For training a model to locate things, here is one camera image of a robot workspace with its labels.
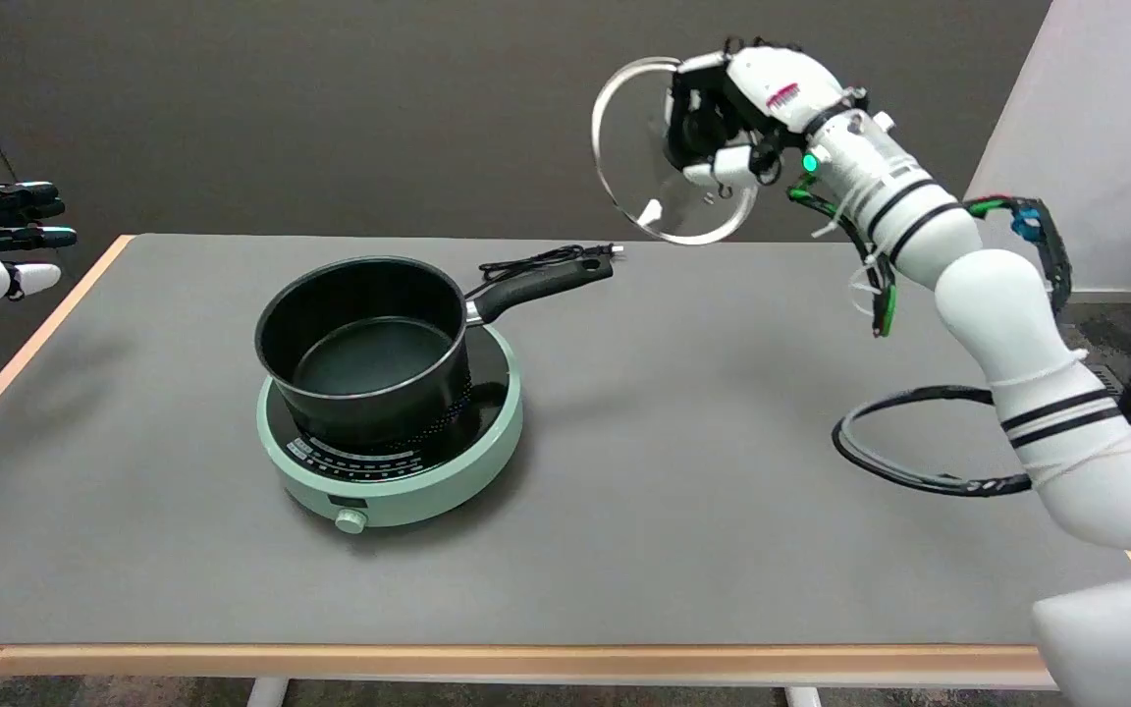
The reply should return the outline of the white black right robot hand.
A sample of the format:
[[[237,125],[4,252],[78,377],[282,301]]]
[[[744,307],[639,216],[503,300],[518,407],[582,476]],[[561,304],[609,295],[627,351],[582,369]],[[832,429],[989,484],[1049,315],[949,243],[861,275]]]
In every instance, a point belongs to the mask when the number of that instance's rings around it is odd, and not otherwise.
[[[782,154],[808,149],[812,135],[848,109],[870,107],[795,44],[727,40],[720,52],[681,60],[670,83],[663,153],[692,184],[768,187]]]

